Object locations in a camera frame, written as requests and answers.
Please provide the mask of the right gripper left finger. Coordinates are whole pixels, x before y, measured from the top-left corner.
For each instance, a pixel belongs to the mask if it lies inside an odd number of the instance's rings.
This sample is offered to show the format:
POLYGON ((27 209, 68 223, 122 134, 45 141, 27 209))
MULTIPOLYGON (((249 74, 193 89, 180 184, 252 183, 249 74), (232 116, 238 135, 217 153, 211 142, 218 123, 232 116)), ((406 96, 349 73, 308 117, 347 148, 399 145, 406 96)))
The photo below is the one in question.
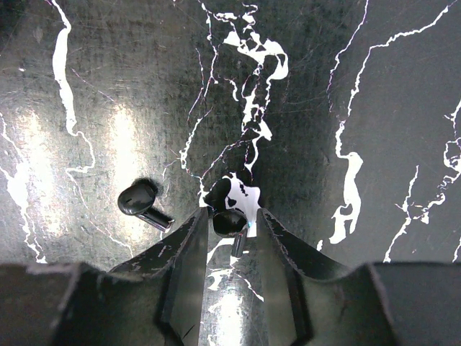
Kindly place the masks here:
POLYGON ((197 345, 208 211, 112 270, 1 266, 3 345, 197 345))

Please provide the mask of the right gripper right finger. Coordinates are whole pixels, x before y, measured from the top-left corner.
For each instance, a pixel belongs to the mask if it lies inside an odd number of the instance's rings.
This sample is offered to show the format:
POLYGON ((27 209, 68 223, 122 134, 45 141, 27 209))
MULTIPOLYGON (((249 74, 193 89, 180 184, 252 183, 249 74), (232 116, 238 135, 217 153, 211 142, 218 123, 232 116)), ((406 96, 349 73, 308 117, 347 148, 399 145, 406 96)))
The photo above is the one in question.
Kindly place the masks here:
POLYGON ((458 345, 460 265, 367 262, 348 268, 257 213, 271 345, 458 345))

